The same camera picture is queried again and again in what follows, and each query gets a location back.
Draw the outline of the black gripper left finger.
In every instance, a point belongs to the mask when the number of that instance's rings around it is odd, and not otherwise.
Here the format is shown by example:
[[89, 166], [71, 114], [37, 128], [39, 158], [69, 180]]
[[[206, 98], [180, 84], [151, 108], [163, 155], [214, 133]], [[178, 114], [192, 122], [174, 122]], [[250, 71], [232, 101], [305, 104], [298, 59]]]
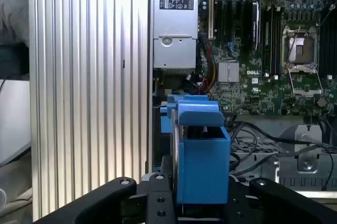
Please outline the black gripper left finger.
[[119, 177], [36, 223], [174, 223], [170, 179], [160, 173], [141, 183]]

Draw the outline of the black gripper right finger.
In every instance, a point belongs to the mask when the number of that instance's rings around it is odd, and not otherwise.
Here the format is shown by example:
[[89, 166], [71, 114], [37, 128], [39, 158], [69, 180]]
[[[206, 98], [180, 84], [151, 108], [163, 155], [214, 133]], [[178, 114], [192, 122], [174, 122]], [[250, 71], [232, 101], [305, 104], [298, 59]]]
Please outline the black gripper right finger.
[[228, 223], [336, 223], [336, 211], [267, 178], [230, 175]]

